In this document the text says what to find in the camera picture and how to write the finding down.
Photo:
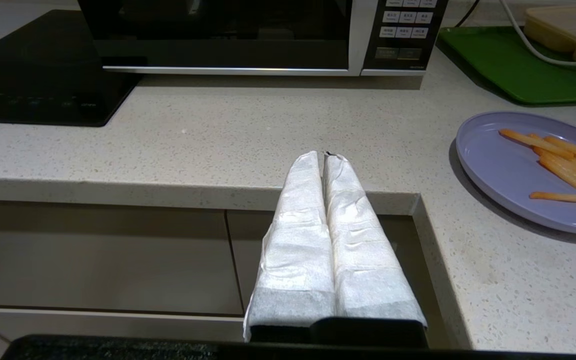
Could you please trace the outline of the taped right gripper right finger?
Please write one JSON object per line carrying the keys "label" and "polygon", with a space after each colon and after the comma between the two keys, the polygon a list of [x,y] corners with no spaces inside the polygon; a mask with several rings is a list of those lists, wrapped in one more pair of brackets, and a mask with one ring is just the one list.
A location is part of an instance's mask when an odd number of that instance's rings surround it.
{"label": "taped right gripper right finger", "polygon": [[426,329],[418,299],[348,159],[325,155],[323,187],[338,315],[415,321]]}

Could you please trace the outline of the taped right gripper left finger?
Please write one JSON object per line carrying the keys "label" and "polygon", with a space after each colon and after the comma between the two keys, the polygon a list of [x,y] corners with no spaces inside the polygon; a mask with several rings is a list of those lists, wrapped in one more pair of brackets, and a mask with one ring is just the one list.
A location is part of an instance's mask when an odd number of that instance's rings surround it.
{"label": "taped right gripper left finger", "polygon": [[254,327],[308,328],[336,314],[333,248],[316,151],[286,174],[272,223],[262,239],[243,338]]}

